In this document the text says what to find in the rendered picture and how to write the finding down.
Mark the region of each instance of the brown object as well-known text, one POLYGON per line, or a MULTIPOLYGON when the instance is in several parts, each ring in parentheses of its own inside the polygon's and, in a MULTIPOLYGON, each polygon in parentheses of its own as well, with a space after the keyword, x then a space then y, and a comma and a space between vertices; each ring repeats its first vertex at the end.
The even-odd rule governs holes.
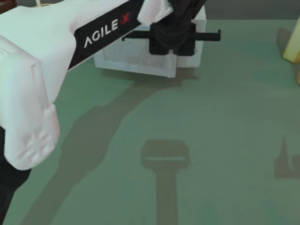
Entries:
POLYGON ((15 0, 0 0, 0 14, 17 7, 15 0))

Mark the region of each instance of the red letter x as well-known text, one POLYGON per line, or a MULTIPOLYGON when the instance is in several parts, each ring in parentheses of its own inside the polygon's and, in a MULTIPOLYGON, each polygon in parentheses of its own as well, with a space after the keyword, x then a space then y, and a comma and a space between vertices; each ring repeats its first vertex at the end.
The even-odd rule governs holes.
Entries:
POLYGON ((125 15, 122 16, 122 19, 120 21, 122 25, 124 25, 127 22, 129 22, 129 15, 130 15, 130 13, 126 13, 125 15))

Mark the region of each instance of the green tabletop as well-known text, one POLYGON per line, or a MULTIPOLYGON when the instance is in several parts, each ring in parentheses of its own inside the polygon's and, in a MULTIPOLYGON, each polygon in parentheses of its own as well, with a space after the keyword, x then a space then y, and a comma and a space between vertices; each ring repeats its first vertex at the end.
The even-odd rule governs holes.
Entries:
POLYGON ((300 87, 277 44, 294 24, 209 21, 222 41, 175 80, 71 71, 58 147, 5 224, 300 224, 300 87))

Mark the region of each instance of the white container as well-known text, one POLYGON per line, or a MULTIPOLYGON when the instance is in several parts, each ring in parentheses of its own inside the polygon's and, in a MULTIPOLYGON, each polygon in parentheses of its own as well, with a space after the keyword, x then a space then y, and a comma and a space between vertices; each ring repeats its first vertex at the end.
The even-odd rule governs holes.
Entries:
MULTIPOLYGON (((206 21, 205 7, 203 7, 194 20, 198 32, 205 32, 206 21)), ((149 27, 141 25, 137 30, 149 30, 149 27)), ((176 76, 176 68, 197 68, 200 66, 202 41, 196 42, 196 54, 192 57, 177 57, 173 54, 154 56, 149 53, 148 43, 149 41, 144 39, 118 40, 95 54, 95 66, 169 78, 176 76)))

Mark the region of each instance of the robotic arm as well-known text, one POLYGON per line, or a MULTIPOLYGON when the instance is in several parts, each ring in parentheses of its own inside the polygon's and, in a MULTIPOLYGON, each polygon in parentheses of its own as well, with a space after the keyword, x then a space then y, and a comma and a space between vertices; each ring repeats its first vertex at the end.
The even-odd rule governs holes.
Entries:
POLYGON ((193 55, 195 41, 220 40, 220 31, 198 34, 191 23, 204 3, 64 0, 0 15, 0 224, 13 193, 58 142, 54 101, 66 73, 119 38, 148 38, 151 54, 193 55), (150 32, 130 33, 141 23, 150 32))

